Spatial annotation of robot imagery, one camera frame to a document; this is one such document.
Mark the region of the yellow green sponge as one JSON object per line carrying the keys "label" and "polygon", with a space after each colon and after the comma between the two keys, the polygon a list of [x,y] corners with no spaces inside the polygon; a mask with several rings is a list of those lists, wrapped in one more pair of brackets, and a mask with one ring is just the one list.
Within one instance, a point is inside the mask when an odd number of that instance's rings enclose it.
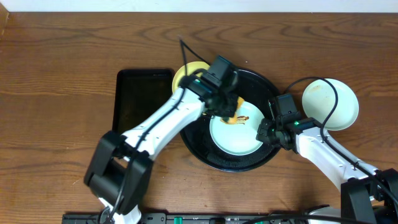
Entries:
{"label": "yellow green sponge", "polygon": [[[244,103],[244,99],[239,97],[237,101],[237,110],[240,109],[242,104]],[[234,114],[232,118],[230,117],[224,117],[221,118],[220,121],[225,123],[225,124],[243,124],[246,120],[248,119],[247,116],[238,116],[237,113]]]}

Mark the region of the light blue plate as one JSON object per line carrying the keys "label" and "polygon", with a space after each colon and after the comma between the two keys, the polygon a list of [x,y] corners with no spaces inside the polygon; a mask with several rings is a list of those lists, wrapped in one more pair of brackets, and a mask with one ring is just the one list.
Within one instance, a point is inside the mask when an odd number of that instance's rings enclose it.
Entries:
{"label": "light blue plate", "polygon": [[256,136],[264,115],[256,106],[245,101],[237,110],[237,116],[236,124],[226,124],[220,117],[214,116],[210,120],[210,134],[222,151],[234,156],[245,156],[263,145]]}

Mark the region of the yellow plate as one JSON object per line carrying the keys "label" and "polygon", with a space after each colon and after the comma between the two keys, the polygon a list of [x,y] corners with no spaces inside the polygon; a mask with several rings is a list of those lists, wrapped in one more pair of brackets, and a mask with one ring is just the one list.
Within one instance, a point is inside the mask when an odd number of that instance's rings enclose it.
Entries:
{"label": "yellow plate", "polygon": [[186,76],[192,74],[195,70],[198,69],[205,69],[208,70],[210,67],[209,64],[206,62],[189,62],[186,65],[183,65],[181,68],[178,69],[178,71],[175,73],[173,80],[172,80],[172,93],[175,93],[175,91],[178,88],[178,85],[180,83],[180,80]]}

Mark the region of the mint green plate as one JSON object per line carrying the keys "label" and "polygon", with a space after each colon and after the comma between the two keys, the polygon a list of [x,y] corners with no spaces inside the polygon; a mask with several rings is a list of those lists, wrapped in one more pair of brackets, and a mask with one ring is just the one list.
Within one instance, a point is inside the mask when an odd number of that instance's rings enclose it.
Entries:
{"label": "mint green plate", "polygon": [[[336,89],[338,104],[325,129],[340,131],[350,127],[359,114],[359,102],[354,91],[345,83],[327,78]],[[324,122],[335,104],[335,93],[332,87],[323,80],[316,80],[309,84],[302,95],[302,106],[307,117]]]}

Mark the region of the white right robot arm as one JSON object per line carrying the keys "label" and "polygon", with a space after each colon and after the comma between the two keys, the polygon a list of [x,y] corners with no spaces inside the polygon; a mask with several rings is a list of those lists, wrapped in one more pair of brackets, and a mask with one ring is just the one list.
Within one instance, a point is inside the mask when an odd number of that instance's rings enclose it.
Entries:
{"label": "white right robot arm", "polygon": [[397,171],[379,170],[336,142],[313,118],[284,125],[263,119],[256,139],[284,147],[317,166],[340,191],[341,207],[322,207],[313,215],[366,223],[397,223]]}

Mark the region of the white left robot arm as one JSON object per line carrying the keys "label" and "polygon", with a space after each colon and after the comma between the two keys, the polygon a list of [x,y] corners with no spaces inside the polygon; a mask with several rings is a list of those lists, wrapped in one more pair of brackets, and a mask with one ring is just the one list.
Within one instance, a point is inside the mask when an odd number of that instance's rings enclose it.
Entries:
{"label": "white left robot arm", "polygon": [[238,74],[183,76],[174,94],[141,124],[122,134],[108,131],[95,149],[85,184],[104,203],[99,223],[137,223],[160,151],[202,114],[231,118],[238,108],[233,91]]}

